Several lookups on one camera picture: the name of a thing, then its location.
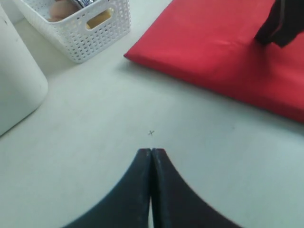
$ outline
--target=white cylindrical container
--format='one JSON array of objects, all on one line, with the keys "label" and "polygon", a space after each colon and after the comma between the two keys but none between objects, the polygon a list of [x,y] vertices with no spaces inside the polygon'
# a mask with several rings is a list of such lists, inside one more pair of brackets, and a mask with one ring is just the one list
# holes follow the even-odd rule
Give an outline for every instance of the white cylindrical container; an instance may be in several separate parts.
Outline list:
[{"label": "white cylindrical container", "polygon": [[0,5],[0,135],[36,110],[48,83]]}]

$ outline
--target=red mat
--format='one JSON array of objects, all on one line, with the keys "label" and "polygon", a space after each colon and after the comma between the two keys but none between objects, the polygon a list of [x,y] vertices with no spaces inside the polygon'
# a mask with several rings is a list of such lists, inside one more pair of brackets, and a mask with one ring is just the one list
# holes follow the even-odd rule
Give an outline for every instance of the red mat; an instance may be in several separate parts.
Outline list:
[{"label": "red mat", "polygon": [[173,77],[304,122],[304,35],[253,37],[273,0],[174,0],[125,56]]}]

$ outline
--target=basket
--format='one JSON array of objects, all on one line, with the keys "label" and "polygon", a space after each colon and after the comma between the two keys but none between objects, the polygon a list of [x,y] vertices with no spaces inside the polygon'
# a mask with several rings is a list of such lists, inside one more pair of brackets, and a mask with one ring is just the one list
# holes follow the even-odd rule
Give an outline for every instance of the basket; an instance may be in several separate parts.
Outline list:
[{"label": "basket", "polygon": [[[59,22],[47,21],[55,0],[14,0],[29,23],[58,50],[76,63],[83,63],[130,31],[128,0],[98,0]],[[111,17],[93,29],[87,22],[109,10]]]}]

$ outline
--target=floor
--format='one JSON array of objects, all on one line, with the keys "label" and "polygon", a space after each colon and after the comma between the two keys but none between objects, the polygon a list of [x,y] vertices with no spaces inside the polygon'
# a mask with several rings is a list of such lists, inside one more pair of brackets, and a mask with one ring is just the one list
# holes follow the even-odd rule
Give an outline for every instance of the floor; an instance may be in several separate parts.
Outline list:
[{"label": "floor", "polygon": [[26,21],[16,25],[49,94],[0,138],[3,227],[62,227],[146,147],[165,148],[186,182],[234,222],[304,227],[304,126],[123,58],[169,2],[131,0],[131,33],[81,65]]}]

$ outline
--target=basket handle hole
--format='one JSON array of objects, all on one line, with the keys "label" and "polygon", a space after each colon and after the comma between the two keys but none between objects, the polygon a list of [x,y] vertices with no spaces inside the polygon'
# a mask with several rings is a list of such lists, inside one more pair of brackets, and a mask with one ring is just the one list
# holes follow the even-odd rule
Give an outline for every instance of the basket handle hole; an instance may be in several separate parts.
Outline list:
[{"label": "basket handle hole", "polygon": [[87,23],[86,23],[86,28],[88,30],[92,30],[95,27],[97,27],[98,25],[106,22],[107,20],[109,20],[112,15],[113,15],[114,10],[112,8],[108,8],[105,11],[103,11],[102,13],[98,14],[97,16],[93,17],[92,19],[90,19]]}]

